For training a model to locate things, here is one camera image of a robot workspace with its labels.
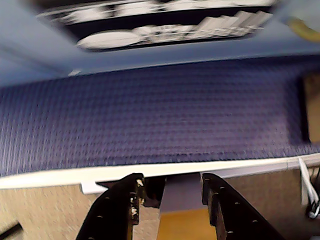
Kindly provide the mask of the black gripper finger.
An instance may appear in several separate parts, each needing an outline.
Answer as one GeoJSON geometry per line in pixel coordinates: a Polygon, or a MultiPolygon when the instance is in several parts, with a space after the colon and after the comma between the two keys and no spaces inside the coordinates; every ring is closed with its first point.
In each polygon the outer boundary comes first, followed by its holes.
{"type": "Polygon", "coordinates": [[[140,201],[145,200],[145,180],[132,173],[115,182],[92,204],[77,240],[131,240],[139,224],[140,201]]]}
{"type": "Polygon", "coordinates": [[[283,240],[284,237],[228,182],[202,175],[202,204],[218,240],[283,240]]]}

